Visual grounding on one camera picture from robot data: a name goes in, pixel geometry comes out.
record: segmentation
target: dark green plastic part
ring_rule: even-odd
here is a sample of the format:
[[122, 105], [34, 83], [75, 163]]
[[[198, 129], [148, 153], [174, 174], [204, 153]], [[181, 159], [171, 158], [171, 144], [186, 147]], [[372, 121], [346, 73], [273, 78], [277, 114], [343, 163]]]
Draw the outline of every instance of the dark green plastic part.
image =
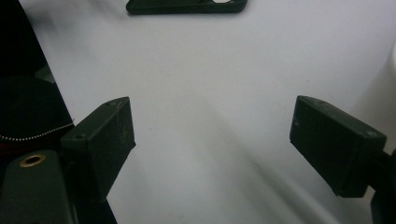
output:
[[102, 104], [61, 139], [70, 172], [91, 202], [105, 202], [135, 146], [128, 97]]
[[248, 0], [215, 3], [212, 0], [130, 0], [126, 9], [133, 15], [181, 13], [237, 13]]
[[13, 161], [1, 193], [0, 223], [78, 223], [55, 151], [36, 151]]
[[387, 137], [324, 101], [298, 96], [291, 143], [336, 195], [359, 198], [367, 190], [375, 158]]

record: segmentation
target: black fabric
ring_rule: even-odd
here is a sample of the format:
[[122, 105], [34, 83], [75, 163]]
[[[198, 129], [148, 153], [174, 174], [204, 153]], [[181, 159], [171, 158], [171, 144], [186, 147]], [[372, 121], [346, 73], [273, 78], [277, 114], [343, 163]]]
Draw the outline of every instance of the black fabric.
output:
[[47, 64], [18, 0], [1, 1], [0, 77], [33, 76]]
[[34, 77], [0, 78], [0, 135], [32, 137], [71, 122], [55, 84]]

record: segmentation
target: screw hole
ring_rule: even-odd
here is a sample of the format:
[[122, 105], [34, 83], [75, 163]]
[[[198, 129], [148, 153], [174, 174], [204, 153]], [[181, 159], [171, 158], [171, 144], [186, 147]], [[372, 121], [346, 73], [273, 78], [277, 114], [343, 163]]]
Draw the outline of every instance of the screw hole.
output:
[[31, 167], [41, 163], [43, 160], [46, 159], [44, 155], [33, 155], [30, 157], [25, 158], [23, 161], [20, 162], [20, 167]]
[[376, 137], [376, 133], [375, 132], [367, 131], [366, 134], [371, 136], [371, 137]]
[[110, 103], [105, 103], [105, 105], [116, 105], [116, 103], [110, 102]]
[[82, 139], [82, 138], [85, 138], [85, 136], [87, 136], [85, 133], [81, 133], [81, 134], [76, 135], [76, 138]]

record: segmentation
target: white backdrop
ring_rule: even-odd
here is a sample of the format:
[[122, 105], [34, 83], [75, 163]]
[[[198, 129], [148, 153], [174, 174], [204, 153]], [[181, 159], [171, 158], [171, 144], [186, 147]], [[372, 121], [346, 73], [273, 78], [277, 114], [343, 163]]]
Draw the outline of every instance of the white backdrop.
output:
[[23, 0], [79, 123], [129, 96], [120, 224], [371, 223], [290, 144], [297, 95], [350, 111], [396, 41], [390, 0], [249, 0], [240, 14], [129, 16], [125, 0]]

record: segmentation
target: white surface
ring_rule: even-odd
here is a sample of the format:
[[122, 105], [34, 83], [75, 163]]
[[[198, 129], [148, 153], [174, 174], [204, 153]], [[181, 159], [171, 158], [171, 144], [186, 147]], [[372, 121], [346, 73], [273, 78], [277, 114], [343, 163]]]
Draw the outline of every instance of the white surface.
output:
[[375, 80], [354, 104], [351, 114], [388, 137], [385, 151], [396, 148], [396, 44]]
[[371, 223], [290, 144], [298, 94], [346, 111], [396, 40], [396, 2], [249, 0], [237, 15], [128, 16], [125, 0], [23, 0], [76, 123], [129, 96], [125, 223]]

